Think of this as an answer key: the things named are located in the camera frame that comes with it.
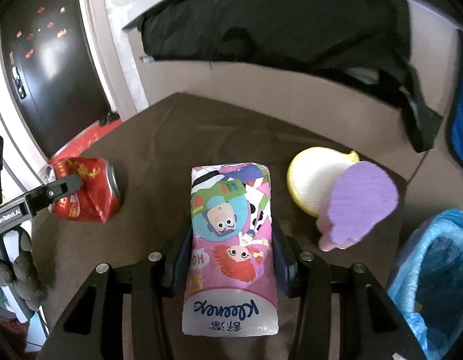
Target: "soda can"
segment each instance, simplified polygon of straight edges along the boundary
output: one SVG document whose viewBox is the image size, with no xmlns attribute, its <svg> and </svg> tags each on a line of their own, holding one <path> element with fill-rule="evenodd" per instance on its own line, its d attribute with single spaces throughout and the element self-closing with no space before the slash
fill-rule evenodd
<svg viewBox="0 0 463 360">
<path fill-rule="evenodd" d="M 78 222 L 105 223 L 120 209 L 120 192 L 113 167 L 103 158 L 69 157 L 48 165 L 45 181 L 78 174 L 81 189 L 49 208 L 60 218 Z"/>
</svg>

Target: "trash bin liner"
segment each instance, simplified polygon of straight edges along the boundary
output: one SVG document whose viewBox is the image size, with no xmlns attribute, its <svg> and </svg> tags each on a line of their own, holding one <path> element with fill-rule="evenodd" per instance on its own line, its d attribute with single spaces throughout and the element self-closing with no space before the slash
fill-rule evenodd
<svg viewBox="0 0 463 360">
<path fill-rule="evenodd" d="M 442 359 L 463 330 L 463 211 L 444 211 L 412 234 L 387 288 L 427 358 Z"/>
</svg>

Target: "screw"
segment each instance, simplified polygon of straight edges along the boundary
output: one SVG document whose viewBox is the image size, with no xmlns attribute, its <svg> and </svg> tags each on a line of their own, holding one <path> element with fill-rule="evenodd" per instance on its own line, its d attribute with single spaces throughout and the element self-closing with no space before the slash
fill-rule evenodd
<svg viewBox="0 0 463 360">
<path fill-rule="evenodd" d="M 98 264 L 97 267 L 95 268 L 95 270 L 99 273 L 99 274 L 103 274 L 105 273 L 107 270 L 108 270 L 108 264 L 102 262 L 101 264 Z"/>
<path fill-rule="evenodd" d="M 313 255 L 312 252 L 310 251 L 302 251 L 300 253 L 300 258 L 303 260 L 303 261 L 312 261 L 315 256 Z"/>
<path fill-rule="evenodd" d="M 366 267 L 363 264 L 358 263 L 353 265 L 353 271 L 358 274 L 364 274 L 366 272 Z"/>
<path fill-rule="evenodd" d="M 159 251 L 154 251 L 153 253 L 150 253 L 148 255 L 148 259 L 150 261 L 160 261 L 161 257 L 162 257 L 162 255 L 161 255 L 161 253 Z"/>
</svg>

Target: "yellow sponge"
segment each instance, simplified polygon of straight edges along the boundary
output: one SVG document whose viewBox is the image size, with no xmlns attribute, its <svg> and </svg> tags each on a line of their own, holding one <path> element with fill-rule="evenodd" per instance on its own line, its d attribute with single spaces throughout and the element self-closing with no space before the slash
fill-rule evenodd
<svg viewBox="0 0 463 360">
<path fill-rule="evenodd" d="M 298 153 L 287 173 L 288 191 L 293 201 L 317 218 L 324 196 L 338 177 L 359 160 L 355 152 L 344 154 L 327 147 L 311 147 Z"/>
</svg>

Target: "cartoon face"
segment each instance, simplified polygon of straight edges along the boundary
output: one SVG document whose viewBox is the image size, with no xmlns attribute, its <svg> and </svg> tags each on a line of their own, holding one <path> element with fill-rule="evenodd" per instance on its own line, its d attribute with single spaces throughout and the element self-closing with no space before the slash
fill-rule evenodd
<svg viewBox="0 0 463 360">
<path fill-rule="evenodd" d="M 236 245 L 231 246 L 227 249 L 228 256 L 235 260 L 237 263 L 241 261 L 247 261 L 252 258 L 252 255 L 248 249 L 244 246 Z"/>
<path fill-rule="evenodd" d="M 207 219 L 218 236 L 236 229 L 236 215 L 230 203 L 222 203 L 209 209 Z"/>
</svg>

